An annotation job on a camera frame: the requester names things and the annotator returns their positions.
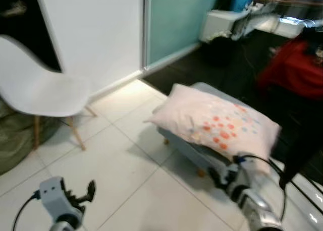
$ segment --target robotic hand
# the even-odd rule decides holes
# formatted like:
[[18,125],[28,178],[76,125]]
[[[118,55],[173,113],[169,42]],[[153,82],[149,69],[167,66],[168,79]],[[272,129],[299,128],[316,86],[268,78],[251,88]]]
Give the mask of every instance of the robotic hand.
[[50,231],[74,231],[77,230],[83,220],[85,207],[80,204],[85,201],[92,202],[95,194],[95,182],[91,181],[87,187],[87,194],[77,198],[72,191],[66,191],[64,179],[53,177],[40,184],[38,191],[28,199],[18,212],[13,231],[15,231],[17,219],[22,209],[32,199],[41,199],[53,219]]
[[283,231],[281,221],[268,203],[250,188],[247,171],[242,168],[241,165],[231,164],[224,175],[213,167],[208,172],[215,186],[225,190],[237,202],[248,220],[250,231]]

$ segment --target baseboard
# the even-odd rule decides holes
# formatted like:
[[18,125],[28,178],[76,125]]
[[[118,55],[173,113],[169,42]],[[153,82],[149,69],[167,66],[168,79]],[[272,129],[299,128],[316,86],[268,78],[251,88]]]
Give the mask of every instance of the baseboard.
[[158,71],[158,70],[170,65],[171,63],[173,63],[173,62],[179,60],[180,58],[188,55],[189,53],[195,51],[199,47],[200,47],[200,43],[195,43],[191,46],[188,46],[180,51],[177,51],[169,56],[166,56],[166,57],[160,59],[159,61],[149,65],[146,68],[146,71],[143,73],[142,77],[149,75],[155,71]]
[[102,98],[103,96],[123,87],[124,85],[127,85],[129,82],[137,79],[138,76],[140,76],[142,73],[143,73],[143,71],[141,71],[141,70],[135,71],[134,73],[131,73],[131,74],[127,75],[126,77],[124,77],[120,80],[117,80],[114,83],[104,87],[103,89],[92,93],[91,97],[90,97],[90,102],[94,102],[94,101]]

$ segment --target chair leg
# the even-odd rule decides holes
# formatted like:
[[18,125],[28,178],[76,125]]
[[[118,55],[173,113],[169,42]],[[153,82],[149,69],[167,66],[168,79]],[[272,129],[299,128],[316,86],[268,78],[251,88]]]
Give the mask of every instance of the chair leg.
[[40,116],[34,117],[34,134],[35,134],[35,143],[34,150],[39,147],[39,124],[40,124]]
[[93,117],[97,117],[96,113],[89,106],[85,106],[85,109],[88,110],[93,115]]
[[200,168],[198,168],[197,169],[197,175],[199,176],[199,177],[201,177],[201,178],[203,178],[203,177],[205,177],[205,171],[204,170],[202,170],[202,169],[200,169]]
[[79,133],[77,132],[76,128],[73,125],[73,117],[67,117],[67,123],[70,126],[70,128],[72,129],[72,132],[73,132],[76,140],[79,142],[81,149],[85,150],[85,146],[82,142],[82,139],[81,139]]

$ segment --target floor tile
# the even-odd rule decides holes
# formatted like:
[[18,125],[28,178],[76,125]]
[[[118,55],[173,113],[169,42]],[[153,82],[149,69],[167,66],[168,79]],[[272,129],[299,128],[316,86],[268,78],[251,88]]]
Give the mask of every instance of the floor tile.
[[[11,230],[13,221],[19,208],[38,190],[39,184],[50,178],[45,170],[40,171],[10,192],[0,197],[1,230]],[[16,230],[49,230],[51,218],[43,208],[40,200],[32,200],[22,212]]]
[[139,80],[135,80],[123,88],[94,102],[92,106],[110,122],[114,122],[139,107],[153,97]]
[[209,177],[198,177],[196,166],[185,156],[175,151],[163,164],[163,168],[232,229],[238,230],[240,228],[244,216],[237,205],[230,200],[224,191],[215,188]]
[[162,92],[156,90],[155,88],[149,86],[145,82],[140,81],[141,84],[143,84],[143,87],[147,87],[148,91],[150,91],[152,94],[154,94],[156,97],[158,97],[161,100],[166,100],[167,96],[163,94]]
[[283,228],[285,231],[306,230],[321,231],[322,224],[317,225],[310,221],[309,217],[304,216],[302,211],[288,199],[285,218],[283,220]]
[[[78,120],[76,128],[83,142],[110,125],[109,121],[101,115],[91,116],[86,121],[84,117],[78,117]],[[79,148],[79,143],[72,130],[68,126],[61,126],[54,136],[38,148],[37,152],[44,164],[49,165],[73,148]]]
[[249,231],[249,224],[247,221],[243,222],[243,225],[241,226],[241,228],[239,229],[239,231]]
[[73,148],[76,148],[76,145],[72,138],[71,129],[62,125],[49,140],[40,145],[37,153],[44,164],[49,165]]
[[[305,192],[323,210],[323,194],[319,190],[317,190],[304,176],[300,174],[297,174],[293,179],[293,181],[295,184],[299,186],[299,188],[303,192]],[[316,185],[318,186],[318,188],[323,190],[320,184],[316,183]]]
[[86,204],[84,219],[86,229],[96,230],[158,165],[114,126],[85,145],[86,151],[74,149],[48,169],[53,176],[63,176],[77,195],[84,195],[90,180],[96,181],[95,199]]
[[99,230],[231,229],[159,169]]
[[44,168],[39,156],[31,152],[23,161],[0,176],[0,196]]
[[173,149],[163,144],[164,138],[157,132],[155,125],[144,123],[144,121],[152,116],[152,111],[162,103],[162,100],[153,97],[115,122],[115,125],[123,133],[159,164],[163,163],[173,153]]

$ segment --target polka dot pillow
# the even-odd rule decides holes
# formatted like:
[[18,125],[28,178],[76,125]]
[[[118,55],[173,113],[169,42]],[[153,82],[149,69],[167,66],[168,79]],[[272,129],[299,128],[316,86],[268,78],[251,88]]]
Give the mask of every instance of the polka dot pillow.
[[[194,88],[175,84],[148,120],[187,142],[207,146],[232,160],[238,153],[268,159],[280,127],[256,110]],[[255,162],[268,173],[268,166]]]

